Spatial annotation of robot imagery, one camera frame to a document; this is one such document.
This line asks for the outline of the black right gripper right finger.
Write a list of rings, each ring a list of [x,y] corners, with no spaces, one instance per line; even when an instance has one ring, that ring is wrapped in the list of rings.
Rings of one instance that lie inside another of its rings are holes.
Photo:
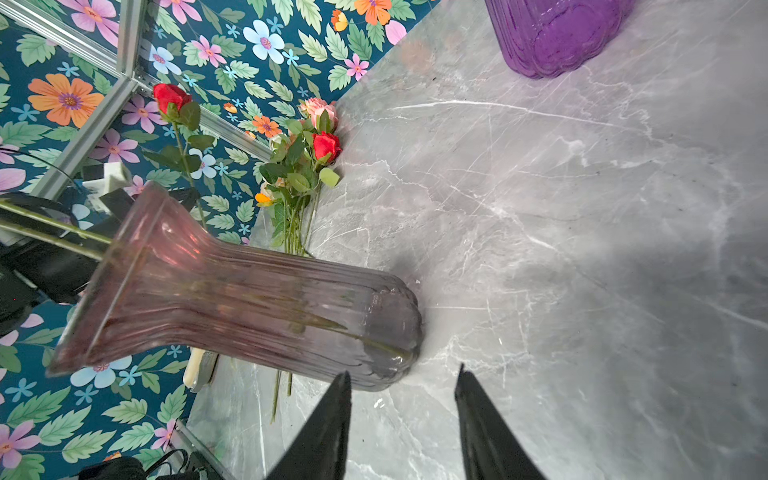
[[[467,479],[544,479],[476,376],[462,364],[454,389]]]

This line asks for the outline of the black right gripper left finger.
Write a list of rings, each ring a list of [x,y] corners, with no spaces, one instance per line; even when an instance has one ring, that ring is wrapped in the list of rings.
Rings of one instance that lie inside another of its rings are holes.
[[[268,480],[343,479],[351,420],[351,379],[338,374]]]

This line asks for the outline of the dark pink ribbed glass vase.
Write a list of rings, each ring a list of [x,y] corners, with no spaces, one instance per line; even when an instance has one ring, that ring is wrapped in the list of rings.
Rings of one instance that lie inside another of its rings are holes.
[[[187,345],[295,375],[347,373],[380,391],[416,362],[414,293],[386,272],[223,242],[149,184],[103,256],[51,376]]]

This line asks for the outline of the red artificial rose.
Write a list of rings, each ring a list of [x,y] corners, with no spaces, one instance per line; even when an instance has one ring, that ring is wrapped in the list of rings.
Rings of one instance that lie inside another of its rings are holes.
[[[196,190],[193,173],[203,165],[205,150],[215,142],[213,136],[200,130],[202,108],[189,93],[174,84],[155,84],[152,95],[161,119],[174,132],[175,143],[169,143],[158,151],[143,149],[142,153],[151,162],[178,171],[186,178],[190,188]]]

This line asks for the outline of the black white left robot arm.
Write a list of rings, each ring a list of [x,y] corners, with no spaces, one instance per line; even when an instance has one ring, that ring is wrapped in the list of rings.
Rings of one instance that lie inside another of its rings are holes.
[[[101,216],[95,224],[85,218],[80,204],[66,206],[53,200],[13,192],[1,196],[14,206],[83,230],[113,237],[120,220]],[[1,231],[1,334],[20,327],[44,300],[72,304],[85,289],[98,262],[86,256],[3,229]]]

